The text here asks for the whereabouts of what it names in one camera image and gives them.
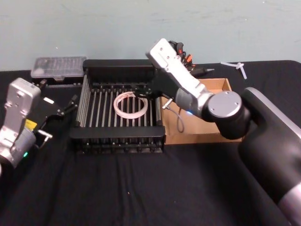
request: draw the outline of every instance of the cable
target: cable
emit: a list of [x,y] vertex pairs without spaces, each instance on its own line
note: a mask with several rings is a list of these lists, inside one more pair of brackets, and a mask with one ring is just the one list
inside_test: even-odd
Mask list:
[[[171,112],[175,113],[176,116],[178,116],[177,118],[177,130],[179,133],[183,133],[185,131],[185,126],[184,126],[184,121],[182,119],[182,117],[180,116],[180,112],[182,109],[179,110],[179,113],[177,113],[174,109],[171,109],[170,106],[166,107],[167,110],[170,110]],[[182,123],[182,130],[179,129],[179,121],[181,121]]]
[[148,101],[147,101],[147,99],[145,99],[145,98],[139,98],[144,103],[144,106],[143,106],[143,108],[140,111],[135,112],[135,113],[126,113],[126,112],[121,111],[118,108],[118,103],[120,101],[122,101],[123,99],[129,98],[129,97],[136,97],[136,96],[135,96],[135,94],[132,91],[130,91],[130,92],[121,93],[119,96],[117,96],[115,98],[113,106],[114,106],[116,114],[119,115],[121,118],[124,118],[124,119],[137,119],[137,118],[140,118],[147,111],[147,108],[148,108]]
[[46,144],[46,142],[49,140],[49,137],[46,137],[45,138],[45,140],[44,140],[44,142],[42,143],[42,145],[40,146],[40,149],[42,149],[44,146],[45,146],[45,144]]

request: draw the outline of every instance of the light blue wall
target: light blue wall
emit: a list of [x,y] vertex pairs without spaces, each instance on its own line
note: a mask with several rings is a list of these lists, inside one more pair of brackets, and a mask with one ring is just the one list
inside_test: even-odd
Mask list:
[[162,37],[195,63],[301,62],[301,0],[0,0],[0,70],[45,56],[145,58]]

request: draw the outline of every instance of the open box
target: open box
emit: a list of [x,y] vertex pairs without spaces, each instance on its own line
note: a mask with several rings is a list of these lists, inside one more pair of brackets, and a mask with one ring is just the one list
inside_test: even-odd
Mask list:
[[[228,79],[202,79],[200,81],[213,93],[231,90]],[[162,105],[167,101],[162,97]],[[179,107],[174,102],[170,104],[170,108],[179,112]],[[241,139],[228,140],[222,137],[215,123],[206,122],[183,109],[180,116],[185,126],[183,133],[177,130],[177,115],[170,110],[162,110],[162,122],[166,129],[166,145],[241,141]]]

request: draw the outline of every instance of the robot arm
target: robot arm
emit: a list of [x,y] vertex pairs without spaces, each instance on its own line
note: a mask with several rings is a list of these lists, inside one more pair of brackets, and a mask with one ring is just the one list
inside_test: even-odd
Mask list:
[[[256,89],[247,88],[242,96],[209,92],[165,39],[146,55],[179,87],[171,98],[180,108],[215,122],[225,138],[244,137],[242,161],[290,223],[301,226],[301,129]],[[251,120],[257,128],[249,132]]]
[[38,87],[21,78],[9,85],[7,101],[4,105],[7,112],[0,130],[2,167],[17,167],[25,152],[36,142],[35,135],[25,127],[25,120],[31,109],[38,103],[40,94],[41,90]]

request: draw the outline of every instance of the clear plastic container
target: clear plastic container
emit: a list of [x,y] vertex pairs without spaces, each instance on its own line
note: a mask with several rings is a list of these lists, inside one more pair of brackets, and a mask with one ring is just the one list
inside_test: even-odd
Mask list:
[[40,57],[36,59],[31,72],[32,78],[53,78],[63,81],[68,77],[82,77],[84,75],[83,62],[85,56],[72,57]]

